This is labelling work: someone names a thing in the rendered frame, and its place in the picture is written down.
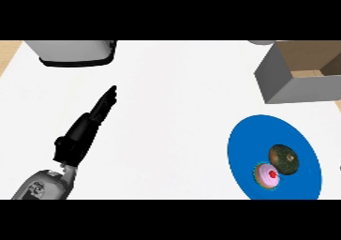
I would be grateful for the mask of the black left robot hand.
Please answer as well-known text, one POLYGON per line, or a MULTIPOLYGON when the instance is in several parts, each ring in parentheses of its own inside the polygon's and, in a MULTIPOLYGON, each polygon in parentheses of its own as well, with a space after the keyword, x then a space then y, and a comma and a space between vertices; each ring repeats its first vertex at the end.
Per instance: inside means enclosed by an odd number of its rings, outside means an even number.
POLYGON ((56 138, 53 161, 72 167, 80 165, 94 141, 99 127, 115 103, 116 86, 112 86, 103 93, 91 111, 80 116, 65 135, 56 138))

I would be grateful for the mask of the dark green squash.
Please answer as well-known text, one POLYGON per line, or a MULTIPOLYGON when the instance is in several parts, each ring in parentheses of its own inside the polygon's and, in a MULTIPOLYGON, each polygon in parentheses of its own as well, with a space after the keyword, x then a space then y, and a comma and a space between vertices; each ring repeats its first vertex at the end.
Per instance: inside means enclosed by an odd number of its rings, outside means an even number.
POLYGON ((271 146, 268 150, 268 161, 280 174, 290 175, 298 172, 298 155, 287 146, 281 144, 271 146))

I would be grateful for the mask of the blue round plate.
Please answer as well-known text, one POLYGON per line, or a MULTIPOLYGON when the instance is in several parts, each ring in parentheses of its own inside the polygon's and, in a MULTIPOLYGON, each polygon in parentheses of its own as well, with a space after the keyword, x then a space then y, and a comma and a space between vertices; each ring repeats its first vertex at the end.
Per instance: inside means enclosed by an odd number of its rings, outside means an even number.
POLYGON ((284 120, 246 117, 227 145, 228 164, 239 187, 252 200, 317 200, 321 169, 306 138, 284 120))

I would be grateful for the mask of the grey cardboard box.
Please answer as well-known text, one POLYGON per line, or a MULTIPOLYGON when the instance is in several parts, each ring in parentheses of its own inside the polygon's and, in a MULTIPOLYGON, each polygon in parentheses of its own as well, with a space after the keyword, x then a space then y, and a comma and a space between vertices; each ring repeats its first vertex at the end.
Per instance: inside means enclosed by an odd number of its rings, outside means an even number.
POLYGON ((255 70, 265 104, 341 99, 341 40, 276 41, 255 70))

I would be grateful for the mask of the pink frosted cupcake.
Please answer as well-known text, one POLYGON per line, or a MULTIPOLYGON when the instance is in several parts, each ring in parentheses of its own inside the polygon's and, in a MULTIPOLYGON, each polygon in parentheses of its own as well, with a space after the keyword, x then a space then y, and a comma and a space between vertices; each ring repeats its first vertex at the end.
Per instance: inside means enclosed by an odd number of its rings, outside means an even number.
POLYGON ((280 176, 274 166, 268 163, 259 163, 253 169, 253 179, 256 184, 265 188, 273 189, 280 184, 280 176))

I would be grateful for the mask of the grey and black appliance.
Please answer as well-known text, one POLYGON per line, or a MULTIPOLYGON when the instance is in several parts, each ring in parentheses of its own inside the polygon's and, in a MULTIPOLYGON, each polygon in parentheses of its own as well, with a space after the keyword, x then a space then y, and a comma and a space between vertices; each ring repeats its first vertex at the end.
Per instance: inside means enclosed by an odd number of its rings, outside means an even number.
POLYGON ((84 68, 103 66, 114 59, 115 40, 27 40, 46 67, 84 68))

